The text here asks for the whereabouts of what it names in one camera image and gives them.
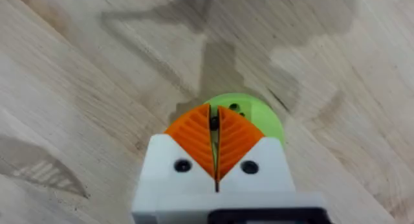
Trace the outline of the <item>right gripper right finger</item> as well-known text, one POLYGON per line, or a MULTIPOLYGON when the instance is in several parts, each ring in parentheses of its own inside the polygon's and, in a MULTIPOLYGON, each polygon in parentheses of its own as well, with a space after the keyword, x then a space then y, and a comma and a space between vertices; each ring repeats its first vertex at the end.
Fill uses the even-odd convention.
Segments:
POLYGON ((218 191, 293 192, 295 185, 279 139, 267 137, 239 113, 218 107, 218 191))

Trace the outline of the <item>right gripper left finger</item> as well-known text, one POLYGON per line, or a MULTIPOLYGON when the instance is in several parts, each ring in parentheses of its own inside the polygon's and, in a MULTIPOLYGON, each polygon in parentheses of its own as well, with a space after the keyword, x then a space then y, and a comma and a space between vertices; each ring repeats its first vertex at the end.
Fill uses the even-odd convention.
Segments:
POLYGON ((210 106, 203 104, 150 138, 136 198, 214 192, 210 106))

